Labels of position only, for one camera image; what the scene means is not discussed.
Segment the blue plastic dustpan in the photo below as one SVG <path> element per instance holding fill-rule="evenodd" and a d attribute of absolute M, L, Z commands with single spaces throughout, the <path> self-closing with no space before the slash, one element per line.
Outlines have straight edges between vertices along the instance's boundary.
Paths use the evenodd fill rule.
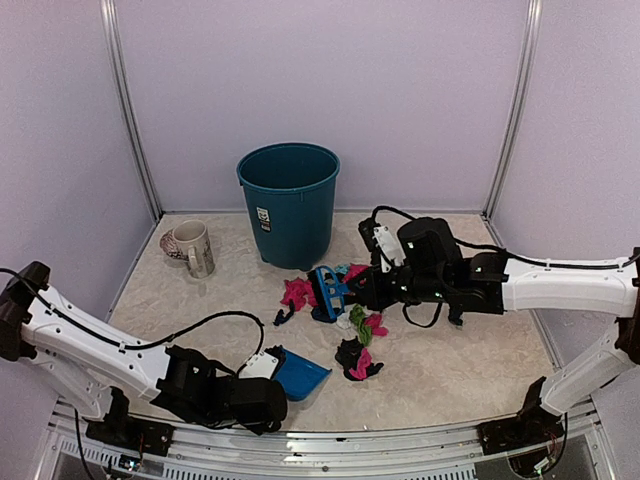
<path fill-rule="evenodd" d="M 305 401 L 332 373 L 311 360 L 287 349 L 282 350 L 284 360 L 278 367 L 275 380 L 284 388 L 289 401 Z"/>

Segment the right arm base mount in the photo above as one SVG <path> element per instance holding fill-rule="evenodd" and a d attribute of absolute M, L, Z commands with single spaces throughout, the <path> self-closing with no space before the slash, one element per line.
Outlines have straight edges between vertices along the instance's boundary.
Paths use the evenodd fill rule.
<path fill-rule="evenodd" d="M 545 377 L 541 377 L 529 386 L 524 403 L 514 416 L 477 426 L 484 455 L 541 444 L 565 434 L 562 416 L 549 413 L 541 407 L 540 393 L 545 380 Z"/>

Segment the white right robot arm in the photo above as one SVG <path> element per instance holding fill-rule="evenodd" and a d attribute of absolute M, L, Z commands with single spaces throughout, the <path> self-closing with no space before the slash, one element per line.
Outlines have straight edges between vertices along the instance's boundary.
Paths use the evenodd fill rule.
<path fill-rule="evenodd" d="M 456 238 L 442 218 L 411 218 L 391 232 L 374 216 L 359 233 L 371 265 L 349 281 L 350 292 L 372 310 L 433 303 L 461 324 L 466 313 L 531 311 L 561 364 L 531 389 L 531 404 L 513 419 L 511 433 L 535 442 L 577 401 L 639 364 L 639 255 L 614 260 L 534 259 L 495 245 Z M 573 348 L 567 353 L 563 349 Z"/>

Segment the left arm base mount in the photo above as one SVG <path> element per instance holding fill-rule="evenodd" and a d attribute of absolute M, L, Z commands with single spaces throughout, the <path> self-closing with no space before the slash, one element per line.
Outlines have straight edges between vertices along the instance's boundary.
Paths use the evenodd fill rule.
<path fill-rule="evenodd" d="M 132 417 L 129 399 L 111 388 L 109 410 L 100 421 L 87 421 L 86 436 L 107 445 L 161 457 L 168 455 L 175 428 L 163 422 Z"/>

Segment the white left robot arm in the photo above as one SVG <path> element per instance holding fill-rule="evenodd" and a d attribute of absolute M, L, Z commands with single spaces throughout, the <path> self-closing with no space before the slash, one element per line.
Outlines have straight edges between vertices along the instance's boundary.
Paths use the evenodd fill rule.
<path fill-rule="evenodd" d="M 51 385 L 115 442 L 140 434 L 127 391 L 179 419 L 210 429 L 240 425 L 257 435 L 287 415 L 283 386 L 271 376 L 243 378 L 201 352 L 175 345 L 184 328 L 153 342 L 131 336 L 72 305 L 34 261 L 1 292 L 1 357 L 47 371 Z"/>

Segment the blue hand brush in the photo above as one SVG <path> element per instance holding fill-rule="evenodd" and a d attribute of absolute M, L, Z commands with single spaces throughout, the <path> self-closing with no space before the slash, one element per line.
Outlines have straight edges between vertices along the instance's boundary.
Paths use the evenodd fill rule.
<path fill-rule="evenodd" d="M 321 265 L 307 274 L 318 308 L 336 321 L 345 312 L 346 298 L 352 294 L 348 285 L 330 267 Z"/>

